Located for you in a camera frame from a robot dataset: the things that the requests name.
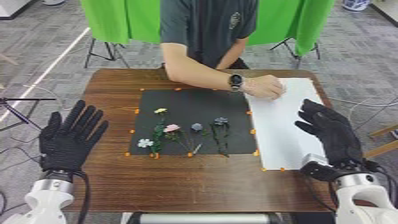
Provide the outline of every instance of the chair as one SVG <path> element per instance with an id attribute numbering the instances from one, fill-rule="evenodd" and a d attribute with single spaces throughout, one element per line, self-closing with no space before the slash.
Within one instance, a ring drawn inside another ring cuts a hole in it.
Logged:
<path id="1" fill-rule="evenodd" d="M 384 128 L 382 130 L 375 131 L 370 134 L 370 137 L 375 138 L 377 136 L 382 136 L 384 134 L 388 134 L 391 131 L 395 131 L 398 129 L 398 125 Z M 398 149 L 398 140 L 395 140 L 391 143 L 388 143 L 386 145 L 382 145 L 379 148 L 375 148 L 373 150 L 370 150 L 364 153 L 364 158 L 372 158 L 379 155 L 382 155 L 384 153 L 391 152 L 395 149 Z"/>

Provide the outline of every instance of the orange marker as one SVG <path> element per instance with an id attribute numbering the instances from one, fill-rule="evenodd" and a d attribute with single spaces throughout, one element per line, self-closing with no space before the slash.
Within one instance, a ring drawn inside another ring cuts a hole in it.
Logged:
<path id="1" fill-rule="evenodd" d="M 254 156 L 260 156 L 260 150 L 256 149 L 256 152 L 253 153 Z"/>

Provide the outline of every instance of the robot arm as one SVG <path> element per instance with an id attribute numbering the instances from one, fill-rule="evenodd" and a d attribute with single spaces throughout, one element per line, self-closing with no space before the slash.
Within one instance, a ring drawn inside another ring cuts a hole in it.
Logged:
<path id="1" fill-rule="evenodd" d="M 80 100 L 66 121 L 52 114 L 48 126 L 39 135 L 43 177 L 36 181 L 25 201 L 30 212 L 16 214 L 4 224 L 66 224 L 61 209 L 73 203 L 73 176 L 82 176 L 82 166 L 107 131 L 109 122 L 98 126 L 103 112 L 94 106 L 86 108 Z"/>
<path id="2" fill-rule="evenodd" d="M 59 177 L 70 174 L 64 171 L 50 171 Z M 25 201 L 30 212 L 14 214 L 4 224 L 66 224 L 66 217 L 61 209 L 73 203 L 73 183 L 64 178 L 38 180 Z"/>
<path id="3" fill-rule="evenodd" d="M 309 100 L 304 101 L 299 115 L 308 123 L 299 121 L 297 126 L 318 137 L 327 156 L 324 158 L 308 155 L 301 172 L 338 186 L 336 223 L 398 223 L 398 210 L 372 174 L 377 170 L 370 168 L 370 161 L 363 159 L 361 144 L 347 118 Z M 375 206 L 359 206 L 354 200 L 363 200 Z"/>

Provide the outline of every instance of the pink flower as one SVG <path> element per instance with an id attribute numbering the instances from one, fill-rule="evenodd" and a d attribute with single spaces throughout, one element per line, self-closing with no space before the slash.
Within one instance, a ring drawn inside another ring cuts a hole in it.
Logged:
<path id="1" fill-rule="evenodd" d="M 173 131 L 180 130 L 180 128 L 181 128 L 181 127 L 180 127 L 176 124 L 171 124 L 171 125 L 167 125 L 164 132 L 165 132 L 165 133 L 167 133 L 167 132 L 173 132 Z"/>

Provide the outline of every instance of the green backdrop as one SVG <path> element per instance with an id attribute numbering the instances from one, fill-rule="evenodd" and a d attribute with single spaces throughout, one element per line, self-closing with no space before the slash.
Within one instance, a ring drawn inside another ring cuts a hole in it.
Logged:
<path id="1" fill-rule="evenodd" d="M 293 37 L 295 53 L 302 56 L 315 47 L 332 5 L 334 0 L 260 0 L 249 45 Z M 121 44 L 130 39 L 160 42 L 160 0 L 82 0 L 82 6 L 98 40 Z"/>

